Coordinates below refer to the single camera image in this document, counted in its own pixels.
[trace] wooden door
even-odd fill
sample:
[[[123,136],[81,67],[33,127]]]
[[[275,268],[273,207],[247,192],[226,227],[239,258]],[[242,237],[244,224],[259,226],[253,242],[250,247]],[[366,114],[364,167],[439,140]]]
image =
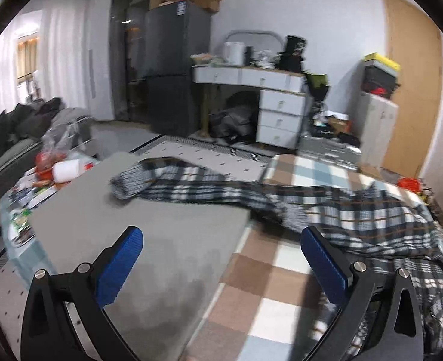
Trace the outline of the wooden door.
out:
[[[424,12],[405,0],[384,0],[388,57],[401,65],[399,106],[383,167],[417,177],[438,117],[442,88],[440,30]]]

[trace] white curtain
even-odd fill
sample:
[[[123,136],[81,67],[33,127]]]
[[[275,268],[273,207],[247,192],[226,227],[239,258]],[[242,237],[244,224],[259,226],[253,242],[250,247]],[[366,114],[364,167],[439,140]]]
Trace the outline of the white curtain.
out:
[[[67,107],[88,107],[85,23],[89,0],[44,0],[38,71],[45,100],[61,97]]]
[[[17,94],[16,62],[18,17],[15,17],[0,35],[0,114],[11,111],[19,103]]]

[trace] desk drawer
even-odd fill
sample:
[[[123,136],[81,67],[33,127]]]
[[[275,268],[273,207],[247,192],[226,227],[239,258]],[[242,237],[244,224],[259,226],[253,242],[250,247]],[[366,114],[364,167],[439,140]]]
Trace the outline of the desk drawer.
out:
[[[288,75],[280,72],[270,72],[263,69],[245,68],[241,70],[241,85],[258,86],[285,91]]]
[[[194,69],[194,80],[197,83],[232,84],[237,85],[240,69],[201,67]]]
[[[269,128],[288,130],[297,133],[300,129],[300,122],[302,121],[302,118],[297,115],[261,110],[258,120],[258,123],[261,126],[268,126]]]
[[[297,136],[298,133],[269,128],[268,126],[258,125],[257,129],[257,142],[282,148],[295,149]]]
[[[262,90],[260,94],[260,108],[279,111],[292,115],[303,115],[305,97],[283,92]]]
[[[301,92],[304,79],[305,79],[304,77],[300,76],[288,76],[287,90],[290,92]]]

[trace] white cabinet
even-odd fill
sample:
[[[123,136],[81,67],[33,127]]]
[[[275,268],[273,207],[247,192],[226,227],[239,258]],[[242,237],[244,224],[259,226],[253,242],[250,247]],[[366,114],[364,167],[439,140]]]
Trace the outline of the white cabinet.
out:
[[[398,105],[377,95],[362,92],[352,121],[352,132],[361,142],[361,162],[380,167],[387,151]]]
[[[241,85],[258,86],[285,91],[288,74],[263,69],[244,68],[241,70]]]
[[[301,76],[288,76],[288,87],[287,91],[290,92],[301,92],[302,91],[302,84],[304,83],[304,78]]]
[[[303,115],[305,97],[284,92],[262,90],[260,93],[260,108],[279,111],[292,115]]]
[[[88,63],[88,107],[98,121],[115,119],[111,96],[111,72],[109,64],[109,28],[112,0],[90,0],[88,7],[86,41]]]
[[[258,125],[257,142],[282,148],[295,149],[297,138],[298,133]]]
[[[240,83],[240,69],[231,67],[212,68],[209,66],[201,66],[195,68],[194,80],[197,83],[237,85]]]
[[[278,113],[276,111],[269,110],[260,110],[260,115],[258,117],[258,124],[261,126],[288,130],[293,133],[298,132],[301,121],[302,118],[298,115]]]

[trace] refrigerator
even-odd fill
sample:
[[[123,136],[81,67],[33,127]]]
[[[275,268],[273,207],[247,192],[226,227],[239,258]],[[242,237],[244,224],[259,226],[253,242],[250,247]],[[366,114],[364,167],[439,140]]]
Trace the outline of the refrigerator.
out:
[[[352,120],[352,133],[360,139],[360,161],[374,167],[382,166],[387,152],[398,105],[381,96],[362,92]]]
[[[189,1],[148,11],[143,76],[148,119],[157,133],[186,137],[200,128],[201,90],[190,55],[208,52],[211,15]]]

